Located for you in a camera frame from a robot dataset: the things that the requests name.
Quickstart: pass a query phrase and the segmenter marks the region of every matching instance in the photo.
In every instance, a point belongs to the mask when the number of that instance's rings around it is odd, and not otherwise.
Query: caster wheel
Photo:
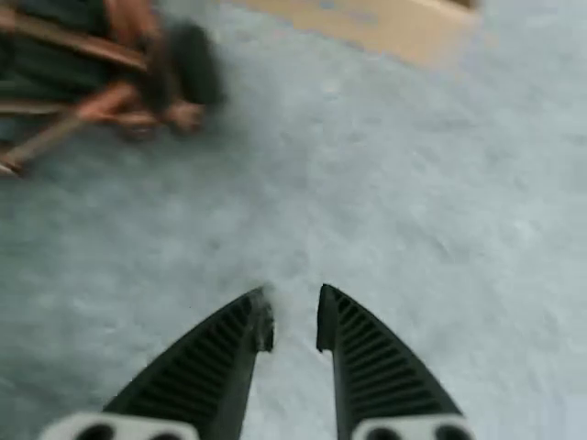
[[[222,104],[217,62],[204,30],[194,23],[182,22],[172,27],[169,41],[183,98],[200,105]]]

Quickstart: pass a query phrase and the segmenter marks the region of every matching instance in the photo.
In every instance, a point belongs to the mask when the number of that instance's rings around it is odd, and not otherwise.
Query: chair leg
[[[128,82],[113,82],[105,90],[90,96],[36,136],[12,147],[0,156],[0,172],[19,174],[24,164],[49,149],[55,141],[71,134],[85,124],[99,121],[104,115],[114,113],[125,103],[136,99],[137,90]]]

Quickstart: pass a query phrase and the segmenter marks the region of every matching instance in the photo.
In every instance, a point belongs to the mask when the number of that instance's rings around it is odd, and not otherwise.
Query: black wheel
[[[218,65],[204,30],[192,22],[178,23],[172,26],[169,41],[183,97],[206,106],[222,104],[225,96]]]

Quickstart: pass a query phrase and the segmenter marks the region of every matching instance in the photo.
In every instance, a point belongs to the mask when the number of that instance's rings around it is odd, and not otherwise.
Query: cardboard box
[[[228,0],[365,50],[430,65],[476,21],[474,0]]]

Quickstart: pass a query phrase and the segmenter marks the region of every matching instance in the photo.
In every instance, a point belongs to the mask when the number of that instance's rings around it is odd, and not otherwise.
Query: ribbed grip pad
[[[105,412],[186,422],[201,439],[236,440],[255,357],[271,351],[273,318],[262,290],[211,315],[155,359]]]
[[[460,413],[415,356],[379,319],[342,291],[324,285],[317,348],[333,354],[338,439],[363,420]]]

